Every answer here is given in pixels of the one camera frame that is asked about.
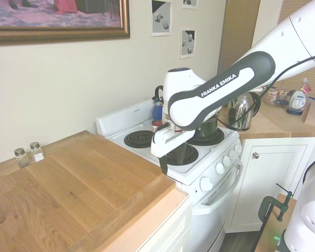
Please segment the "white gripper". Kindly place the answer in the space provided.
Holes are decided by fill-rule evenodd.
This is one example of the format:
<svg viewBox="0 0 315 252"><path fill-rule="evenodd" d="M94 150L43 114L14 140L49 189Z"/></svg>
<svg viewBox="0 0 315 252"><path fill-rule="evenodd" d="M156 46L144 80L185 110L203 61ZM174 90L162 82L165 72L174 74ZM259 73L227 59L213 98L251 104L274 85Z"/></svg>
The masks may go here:
<svg viewBox="0 0 315 252"><path fill-rule="evenodd" d="M162 173L167 175L167 154L178 147L178 164L187 164L187 140L191 139L195 130L176 132L169 125L162 125L155 131L151 141L151 153L159 157Z"/></svg>

